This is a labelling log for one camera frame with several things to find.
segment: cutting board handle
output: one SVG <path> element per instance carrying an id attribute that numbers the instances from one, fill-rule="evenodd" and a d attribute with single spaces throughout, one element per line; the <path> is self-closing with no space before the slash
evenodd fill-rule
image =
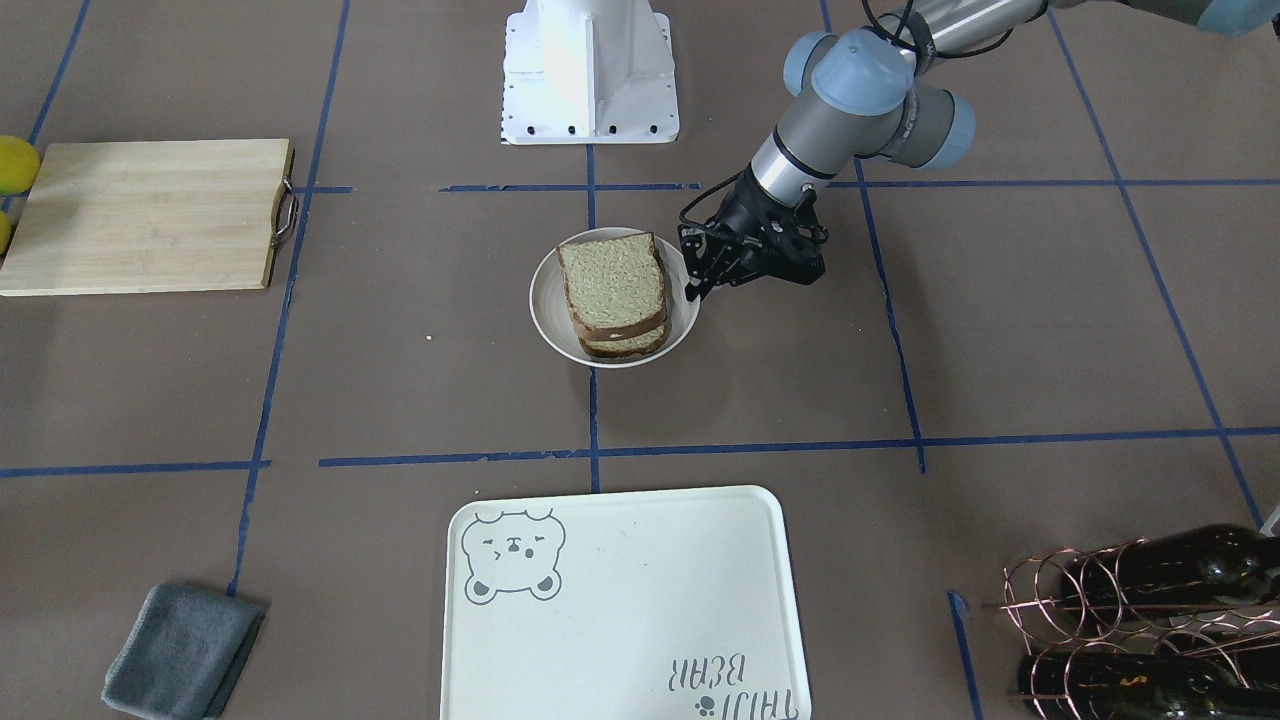
<path id="1" fill-rule="evenodd" d="M 298 225 L 298 195 L 293 192 L 293 183 L 289 182 L 289 176 L 287 173 L 280 179 L 280 183 L 284 186 L 284 192 L 280 193 L 280 206 L 275 211 L 275 233 L 271 236 L 271 247 L 279 247 L 280 243 L 284 242 L 284 238 L 287 238 Z M 288 210 L 285 210 L 284 219 L 282 222 L 280 210 L 284 210 L 285 200 L 288 200 Z"/>

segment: gray towel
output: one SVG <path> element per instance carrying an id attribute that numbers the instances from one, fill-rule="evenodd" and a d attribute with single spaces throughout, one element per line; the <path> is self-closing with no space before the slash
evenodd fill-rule
<path id="1" fill-rule="evenodd" d="M 147 720 L 219 717 L 262 623 L 262 609 L 187 585 L 151 588 L 102 701 Z"/>

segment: lemon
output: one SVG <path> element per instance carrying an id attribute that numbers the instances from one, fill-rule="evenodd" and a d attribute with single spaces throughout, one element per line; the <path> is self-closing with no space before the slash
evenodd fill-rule
<path id="1" fill-rule="evenodd" d="M 9 223 L 9 215 L 0 213 L 0 255 L 9 250 L 10 234 L 13 234 L 13 225 Z"/>
<path id="2" fill-rule="evenodd" d="M 0 195 L 18 195 L 31 190 L 40 170 L 40 152 L 29 142 L 12 135 L 0 135 Z"/>

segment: metal handle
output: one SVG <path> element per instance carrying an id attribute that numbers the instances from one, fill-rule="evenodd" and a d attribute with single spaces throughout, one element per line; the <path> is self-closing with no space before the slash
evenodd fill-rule
<path id="1" fill-rule="evenodd" d="M 293 192 L 293 183 L 289 182 L 289 176 L 284 176 L 280 182 L 284 183 L 284 195 L 289 199 L 289 210 L 285 213 L 283 225 L 280 224 L 279 210 L 276 210 L 275 233 L 271 236 L 271 247 L 279 247 L 284 242 L 284 238 L 298 227 L 298 214 L 301 211 L 298 195 Z M 284 206 L 283 196 L 280 197 L 280 206 Z"/>

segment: white bowl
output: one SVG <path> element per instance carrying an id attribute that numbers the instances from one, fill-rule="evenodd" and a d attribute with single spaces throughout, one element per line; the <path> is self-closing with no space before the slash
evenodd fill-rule
<path id="1" fill-rule="evenodd" d="M 632 228 L 596 228 L 575 234 L 561 245 L 570 242 L 586 242 L 591 240 L 607 240 L 622 237 L 644 231 Z M 573 332 L 573 320 L 568 316 L 568 302 L 564 300 L 564 272 L 556 258 L 556 250 L 543 258 L 534 273 L 534 282 L 529 286 L 529 313 L 534 316 L 534 325 L 548 345 L 559 351 L 561 355 L 593 368 L 634 368 L 652 363 L 658 357 L 671 352 L 673 347 L 685 340 L 689 331 L 698 319 L 698 302 L 685 300 L 685 284 L 689 283 L 689 273 L 685 270 L 685 258 L 680 249 L 666 240 L 654 236 L 658 251 L 662 256 L 662 266 L 667 274 L 667 340 L 658 350 L 635 359 L 609 360 L 604 357 L 591 357 L 577 342 Z"/>

